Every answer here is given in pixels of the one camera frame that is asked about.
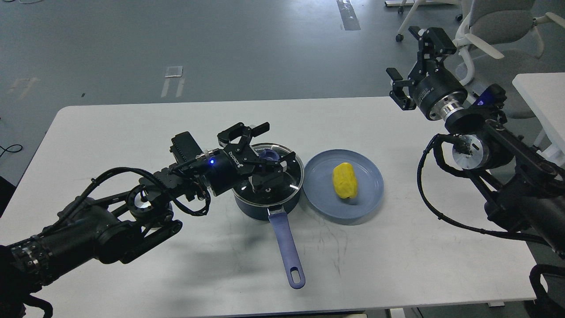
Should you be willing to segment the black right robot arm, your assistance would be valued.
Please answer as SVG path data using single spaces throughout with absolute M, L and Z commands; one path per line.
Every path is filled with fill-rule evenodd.
M 416 170 L 418 193 L 439 219 L 460 229 L 508 240 L 542 244 L 564 258 L 564 169 L 545 159 L 509 131 L 503 111 L 507 96 L 498 84 L 486 87 L 470 105 L 463 84 L 444 66 L 456 45 L 442 28 L 408 28 L 418 41 L 407 78 L 387 68 L 389 96 L 403 111 L 420 109 L 429 121 L 443 121 L 424 149 Z M 499 230 L 464 225 L 436 209 L 422 187 L 429 153 L 446 173 L 472 181 L 486 200 L 484 210 Z

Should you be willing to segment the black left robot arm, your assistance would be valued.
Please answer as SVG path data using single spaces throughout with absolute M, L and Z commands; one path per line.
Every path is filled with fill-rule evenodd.
M 269 129 L 267 122 L 236 123 L 218 133 L 219 148 L 206 151 L 182 132 L 171 140 L 176 162 L 169 167 L 155 173 L 116 167 L 92 179 L 55 223 L 1 247 L 1 316 L 22 318 L 31 306 L 52 317 L 51 303 L 35 292 L 93 258 L 103 264 L 132 262 L 181 230 L 173 207 L 205 216 L 211 198 L 227 191 L 249 216 L 270 222 L 289 284 L 302 288 L 305 278 L 288 213 L 298 201 L 304 165 L 282 145 L 252 145 Z

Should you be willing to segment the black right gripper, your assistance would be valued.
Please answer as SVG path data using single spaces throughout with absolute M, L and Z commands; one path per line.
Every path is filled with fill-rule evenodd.
M 396 68 L 386 68 L 392 81 L 389 96 L 403 111 L 414 110 L 417 105 L 426 119 L 440 120 L 439 112 L 445 98 L 459 103 L 464 103 L 467 98 L 466 89 L 450 71 L 436 71 L 444 66 L 448 56 L 457 52 L 457 48 L 442 28 L 410 26 L 408 30 L 418 41 L 416 63 L 407 79 Z M 428 76 L 415 81 L 412 75 Z M 409 88 L 410 96 L 404 92 L 404 88 Z

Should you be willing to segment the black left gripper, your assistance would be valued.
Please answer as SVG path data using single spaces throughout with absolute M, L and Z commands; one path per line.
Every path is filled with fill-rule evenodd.
M 296 159 L 296 153 L 291 151 L 281 155 L 275 150 L 256 152 L 248 146 L 253 137 L 269 130 L 268 121 L 254 127 L 239 122 L 218 133 L 218 144 L 226 148 L 208 151 L 204 157 L 204 179 L 214 196 L 218 197 L 246 179 L 246 187 L 250 190 L 266 190 L 282 183 L 283 173 L 290 162 Z M 228 146 L 237 138 L 239 142 L 236 146 Z

